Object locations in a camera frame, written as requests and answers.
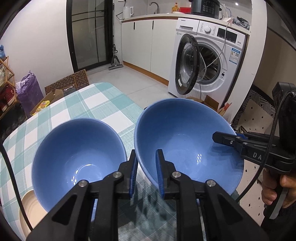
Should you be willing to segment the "large blue bowl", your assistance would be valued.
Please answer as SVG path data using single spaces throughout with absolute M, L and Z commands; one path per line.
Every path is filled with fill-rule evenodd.
M 134 148 L 148 180 L 158 188 L 156 151 L 192 180 L 213 179 L 228 193 L 238 187 L 244 161 L 233 147 L 212 140 L 215 132 L 234 135 L 229 123 L 204 104 L 169 98 L 148 106 L 137 120 Z

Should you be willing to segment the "cream top plate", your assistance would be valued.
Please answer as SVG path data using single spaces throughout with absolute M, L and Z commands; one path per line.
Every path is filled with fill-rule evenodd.
M 22 198 L 22 204 L 27 215 L 27 218 L 32 226 L 35 228 L 36 225 L 46 216 L 48 213 L 37 200 L 34 190 L 28 191 Z M 27 237 L 31 230 L 29 229 L 21 211 L 19 211 L 20 223 L 22 231 Z

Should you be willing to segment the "white kitchen cabinets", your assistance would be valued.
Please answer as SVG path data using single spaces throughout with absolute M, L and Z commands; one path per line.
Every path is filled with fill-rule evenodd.
M 125 66 L 168 85 L 177 17 L 156 16 L 122 22 L 122 60 Z

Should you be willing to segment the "teal plaid tablecloth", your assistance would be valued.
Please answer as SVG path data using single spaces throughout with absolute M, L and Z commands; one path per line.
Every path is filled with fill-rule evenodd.
M 32 161 L 44 137 L 58 125 L 76 118 L 106 122 L 120 136 L 126 152 L 134 147 L 133 134 L 142 113 L 136 103 L 110 83 L 97 83 L 50 104 L 13 129 L 4 140 L 20 195 L 32 190 Z M 119 202 L 120 240 L 176 240 L 176 204 L 160 198 L 141 168 L 131 200 Z

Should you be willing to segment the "white washing machine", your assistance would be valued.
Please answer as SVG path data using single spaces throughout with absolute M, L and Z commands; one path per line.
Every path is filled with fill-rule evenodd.
M 245 52 L 247 34 L 232 24 L 179 18 L 168 92 L 175 97 L 211 97 L 221 108 L 230 96 Z

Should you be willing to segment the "floor vacuum mop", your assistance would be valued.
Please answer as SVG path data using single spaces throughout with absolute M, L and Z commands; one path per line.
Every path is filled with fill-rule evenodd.
M 118 53 L 118 50 L 115 44 L 113 44 L 112 53 L 113 53 L 113 56 L 111 58 L 110 67 L 108 69 L 114 70 L 114 69 L 123 68 L 123 65 L 120 63 L 119 58 L 116 55 Z

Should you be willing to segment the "patterned cardboard box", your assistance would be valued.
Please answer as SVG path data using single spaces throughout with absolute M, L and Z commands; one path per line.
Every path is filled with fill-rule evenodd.
M 87 87 L 88 85 L 88 76 L 86 70 L 83 69 L 46 86 L 46 96 L 31 110 L 30 116 L 34 115 L 42 102 L 49 101 L 49 104 L 52 104 L 62 97 L 65 97 L 76 90 Z

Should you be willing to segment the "purple trash bag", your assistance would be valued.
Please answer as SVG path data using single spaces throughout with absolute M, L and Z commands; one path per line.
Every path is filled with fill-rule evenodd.
M 29 118 L 30 112 L 44 98 L 36 75 L 29 71 L 21 81 L 16 83 L 16 92 L 18 100 Z

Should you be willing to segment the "wooden shoe rack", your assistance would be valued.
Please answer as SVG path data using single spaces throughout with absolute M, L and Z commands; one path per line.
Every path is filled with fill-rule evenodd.
M 1 119 L 18 103 L 15 74 L 9 66 L 9 56 L 1 58 Z

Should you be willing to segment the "white electric kettle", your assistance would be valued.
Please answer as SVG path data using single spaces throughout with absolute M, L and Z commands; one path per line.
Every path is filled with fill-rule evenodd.
M 119 20 L 126 20 L 133 16 L 134 7 L 133 6 L 124 6 L 121 13 L 117 14 L 116 17 Z

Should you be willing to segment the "black framed glass door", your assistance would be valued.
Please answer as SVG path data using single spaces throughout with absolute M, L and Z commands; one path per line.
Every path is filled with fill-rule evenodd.
M 66 1 L 66 29 L 74 72 L 111 62 L 113 1 Z

